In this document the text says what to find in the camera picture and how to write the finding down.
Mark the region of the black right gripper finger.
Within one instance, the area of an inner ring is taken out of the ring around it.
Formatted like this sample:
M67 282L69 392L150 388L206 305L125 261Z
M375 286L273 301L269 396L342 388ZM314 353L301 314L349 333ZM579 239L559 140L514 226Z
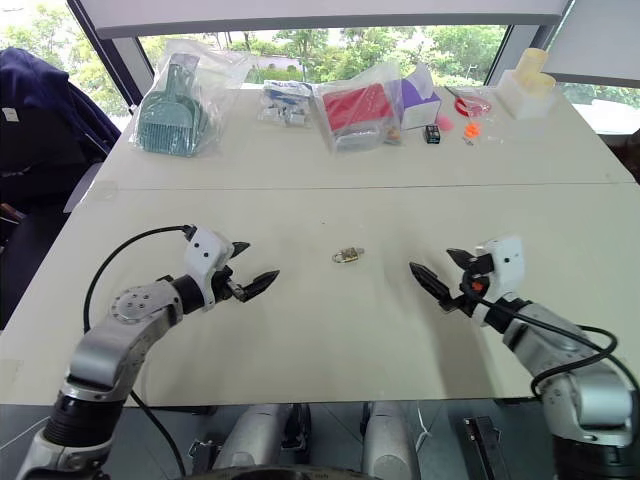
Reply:
M468 270L471 265L476 262L476 257L466 250L448 248L446 252L453 262L462 270Z
M451 311L454 308L454 299L449 288L432 270L416 262L410 262L409 269L418 284L437 301L443 311Z

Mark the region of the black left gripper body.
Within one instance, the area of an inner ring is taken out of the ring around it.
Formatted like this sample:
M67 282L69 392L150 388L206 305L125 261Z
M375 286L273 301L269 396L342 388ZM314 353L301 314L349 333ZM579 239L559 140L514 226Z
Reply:
M232 279L233 270L225 266L217 271L212 277L212 292L216 303L220 303L231 298L240 302L248 300L248 293L238 283Z

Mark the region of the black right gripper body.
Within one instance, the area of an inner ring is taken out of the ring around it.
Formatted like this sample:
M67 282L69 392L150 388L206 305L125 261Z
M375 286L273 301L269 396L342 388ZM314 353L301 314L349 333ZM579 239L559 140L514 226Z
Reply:
M468 270L462 270L459 289L462 294L454 300L455 305L467 316L471 316L490 284L489 274L494 271L494 262L489 253L480 254Z

